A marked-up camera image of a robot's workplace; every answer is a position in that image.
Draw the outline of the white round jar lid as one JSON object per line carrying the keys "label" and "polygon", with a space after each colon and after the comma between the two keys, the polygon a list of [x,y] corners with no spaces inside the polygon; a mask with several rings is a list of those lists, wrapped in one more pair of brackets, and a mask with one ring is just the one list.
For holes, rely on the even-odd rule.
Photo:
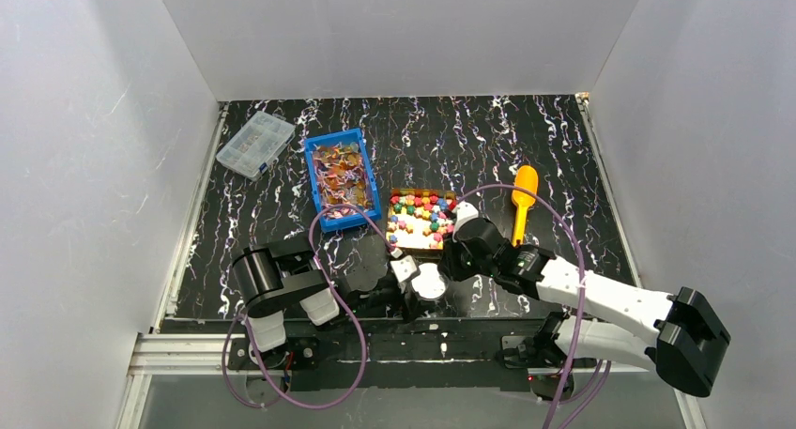
{"label": "white round jar lid", "polygon": [[447,291],[447,280],[441,275],[435,263],[422,263],[418,266],[418,275],[411,280],[411,285],[420,299],[437,300]]}

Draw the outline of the dark tin of star candies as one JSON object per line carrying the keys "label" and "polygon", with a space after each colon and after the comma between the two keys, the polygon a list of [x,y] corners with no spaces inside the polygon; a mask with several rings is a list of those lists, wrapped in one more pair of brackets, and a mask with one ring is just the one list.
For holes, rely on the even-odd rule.
{"label": "dark tin of star candies", "polygon": [[450,191],[392,189],[385,240],[398,249],[441,252],[445,236],[453,231],[457,205]]}

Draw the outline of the yellow plastic scoop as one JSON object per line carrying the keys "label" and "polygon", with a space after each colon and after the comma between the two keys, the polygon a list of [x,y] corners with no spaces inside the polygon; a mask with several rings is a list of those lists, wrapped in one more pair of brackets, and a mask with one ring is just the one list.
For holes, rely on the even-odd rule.
{"label": "yellow plastic scoop", "polygon": [[513,190],[511,196],[515,206],[512,243],[520,246],[526,233],[528,211],[536,202],[535,195],[539,185],[537,171],[530,165],[521,166],[516,172],[513,185],[520,188],[520,191]]}

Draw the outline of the blue plastic candy bin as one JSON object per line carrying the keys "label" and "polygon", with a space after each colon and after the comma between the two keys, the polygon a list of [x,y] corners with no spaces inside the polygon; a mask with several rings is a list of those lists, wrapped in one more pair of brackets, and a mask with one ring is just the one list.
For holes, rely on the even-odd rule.
{"label": "blue plastic candy bin", "polygon": [[378,187],[361,129],[341,130],[310,137],[304,142],[305,160],[314,206],[318,211],[334,205],[349,208],[332,209],[319,220],[325,233],[342,231],[376,222],[382,217]]}

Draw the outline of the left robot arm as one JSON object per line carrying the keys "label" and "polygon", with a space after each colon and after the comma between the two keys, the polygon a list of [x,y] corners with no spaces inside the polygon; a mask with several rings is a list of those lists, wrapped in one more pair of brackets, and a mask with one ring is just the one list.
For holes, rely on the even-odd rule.
{"label": "left robot arm", "polygon": [[333,284],[321,272],[307,236],[245,248],[235,257],[231,276],[244,301],[243,313],[261,352],[287,342],[284,320],[297,317],[326,330],[348,316],[331,290],[336,289],[358,317],[386,316],[403,306],[403,292],[390,269],[391,252],[376,235],[353,252],[356,264],[332,271]]}

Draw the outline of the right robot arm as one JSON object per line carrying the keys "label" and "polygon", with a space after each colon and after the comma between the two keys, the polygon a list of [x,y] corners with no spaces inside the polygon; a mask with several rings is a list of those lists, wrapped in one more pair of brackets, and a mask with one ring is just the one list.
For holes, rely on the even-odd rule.
{"label": "right robot arm", "polygon": [[[502,355],[514,368],[560,369],[575,360],[610,360],[655,372],[695,397],[712,393],[731,336],[708,300],[634,287],[532,245],[514,246],[485,218],[459,223],[443,238],[441,275],[488,276],[504,290],[572,311],[553,312],[537,332]],[[574,311],[582,310],[578,320]]]}

